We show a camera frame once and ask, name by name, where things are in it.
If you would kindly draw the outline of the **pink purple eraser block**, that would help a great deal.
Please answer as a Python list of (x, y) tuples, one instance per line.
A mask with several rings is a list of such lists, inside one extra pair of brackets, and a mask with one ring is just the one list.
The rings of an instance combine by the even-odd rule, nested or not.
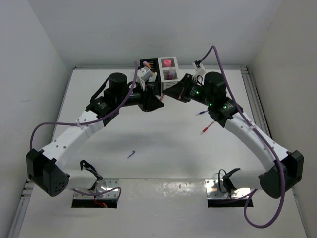
[(162, 67), (172, 67), (172, 60), (169, 58), (162, 59)]

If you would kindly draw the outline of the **red grip gel pen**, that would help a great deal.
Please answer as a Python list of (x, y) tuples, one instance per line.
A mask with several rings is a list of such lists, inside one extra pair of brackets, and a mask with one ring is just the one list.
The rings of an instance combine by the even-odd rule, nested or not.
[(200, 135), (204, 134), (213, 124), (215, 121), (212, 121), (208, 126), (206, 126), (200, 133)]

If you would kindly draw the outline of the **red retractable pen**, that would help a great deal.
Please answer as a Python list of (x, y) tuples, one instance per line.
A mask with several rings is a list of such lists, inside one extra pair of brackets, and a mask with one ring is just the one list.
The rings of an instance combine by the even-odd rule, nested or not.
[(178, 100), (179, 100), (179, 101), (182, 101), (182, 100), (183, 100), (184, 91), (185, 91), (185, 87), (182, 88), (182, 90), (181, 90), (181, 92), (180, 92), (180, 94), (179, 94), (179, 96), (178, 96)]

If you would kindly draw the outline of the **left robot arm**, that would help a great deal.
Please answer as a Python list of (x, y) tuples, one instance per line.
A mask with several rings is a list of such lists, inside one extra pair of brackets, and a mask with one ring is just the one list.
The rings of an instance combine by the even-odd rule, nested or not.
[(109, 75), (90, 98), (88, 106), (75, 123), (40, 150), (31, 148), (26, 154), (27, 176), (50, 197), (65, 189), (94, 189), (102, 179), (96, 169), (85, 160), (79, 170), (67, 170), (65, 165), (72, 155), (99, 130), (106, 127), (122, 107), (137, 105), (144, 112), (164, 107), (152, 89), (141, 86), (137, 77), (128, 82), (120, 72)]

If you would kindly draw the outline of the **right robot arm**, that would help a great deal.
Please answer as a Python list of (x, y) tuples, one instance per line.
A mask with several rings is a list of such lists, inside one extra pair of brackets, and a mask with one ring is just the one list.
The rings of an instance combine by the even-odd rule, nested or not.
[(271, 198), (278, 199), (282, 191), (288, 191), (301, 181), (303, 155), (297, 150), (289, 152), (251, 122), (242, 107), (227, 96), (222, 74), (207, 73), (202, 85), (192, 75), (185, 74), (163, 93), (184, 103), (194, 100), (206, 105), (210, 117), (239, 138), (265, 168), (265, 172), (232, 169), (222, 178), (222, 186), (227, 192), (248, 187), (263, 190)]

